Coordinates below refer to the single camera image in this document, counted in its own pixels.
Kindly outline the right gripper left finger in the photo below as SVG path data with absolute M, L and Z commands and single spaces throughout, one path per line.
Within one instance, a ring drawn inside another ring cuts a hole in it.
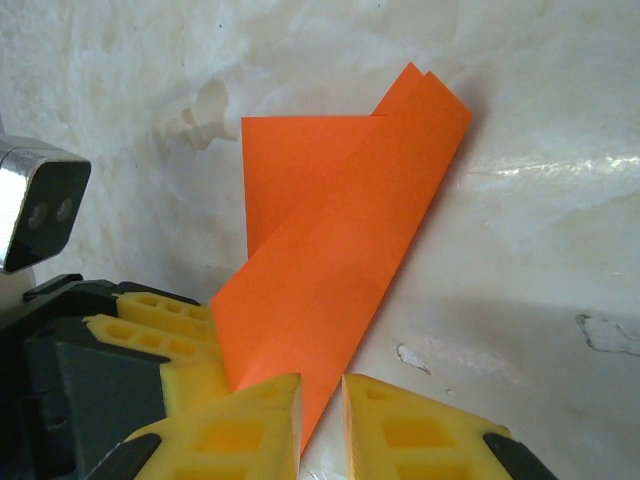
M 283 374 L 135 431 L 89 477 L 296 479 L 301 432 L 301 376 Z

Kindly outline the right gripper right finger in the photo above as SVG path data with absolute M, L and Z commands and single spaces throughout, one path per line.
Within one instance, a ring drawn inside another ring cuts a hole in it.
M 554 479 L 510 431 L 362 374 L 342 379 L 350 479 Z

